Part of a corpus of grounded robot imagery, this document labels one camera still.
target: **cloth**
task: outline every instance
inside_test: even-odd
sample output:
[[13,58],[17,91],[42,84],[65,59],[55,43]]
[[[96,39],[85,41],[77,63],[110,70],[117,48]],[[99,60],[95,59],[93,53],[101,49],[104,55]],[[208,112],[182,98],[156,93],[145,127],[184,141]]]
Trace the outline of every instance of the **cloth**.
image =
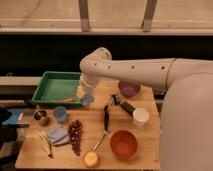
[[54,146],[66,144],[69,141],[68,131],[59,126],[52,127],[47,132],[47,137]]

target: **black knife handle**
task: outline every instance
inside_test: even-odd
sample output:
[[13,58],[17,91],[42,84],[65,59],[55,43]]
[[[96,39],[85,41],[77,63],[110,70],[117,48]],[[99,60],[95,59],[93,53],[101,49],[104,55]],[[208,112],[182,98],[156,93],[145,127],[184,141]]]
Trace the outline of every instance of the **black knife handle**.
[[104,130],[108,132],[109,127],[109,106],[104,107]]
[[133,111],[135,110],[135,107],[129,104],[128,102],[121,103],[121,107],[128,112],[131,116],[133,115]]

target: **orange bowl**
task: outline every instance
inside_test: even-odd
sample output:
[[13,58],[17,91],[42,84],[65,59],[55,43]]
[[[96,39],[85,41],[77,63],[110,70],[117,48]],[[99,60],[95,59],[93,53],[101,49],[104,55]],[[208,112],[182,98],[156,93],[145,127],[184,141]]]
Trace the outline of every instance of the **orange bowl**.
[[137,151],[137,140],[131,132],[119,130],[112,135],[110,146],[118,159],[127,160]]

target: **yellow object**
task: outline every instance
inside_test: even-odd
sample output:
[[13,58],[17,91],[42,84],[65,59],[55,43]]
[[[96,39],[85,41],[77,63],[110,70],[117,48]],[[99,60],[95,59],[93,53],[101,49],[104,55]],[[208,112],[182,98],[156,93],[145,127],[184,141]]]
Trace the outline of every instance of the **yellow object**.
[[95,151],[88,151],[84,155],[84,164],[86,165],[86,167],[89,167],[89,168],[95,167],[98,165],[98,163],[99,163],[99,157]]
[[40,148],[48,154],[49,157],[52,157],[52,152],[51,152],[51,144],[49,140],[47,139],[46,135],[44,132],[38,132],[36,131],[35,135],[35,141],[37,144],[39,144]]

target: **purple bowl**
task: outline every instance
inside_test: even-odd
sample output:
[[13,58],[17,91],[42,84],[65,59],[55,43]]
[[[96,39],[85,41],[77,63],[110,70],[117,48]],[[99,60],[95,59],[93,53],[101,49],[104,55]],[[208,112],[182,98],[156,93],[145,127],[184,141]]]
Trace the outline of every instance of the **purple bowl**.
[[129,82],[119,81],[118,88],[123,96],[129,98],[135,96],[140,91],[141,86]]

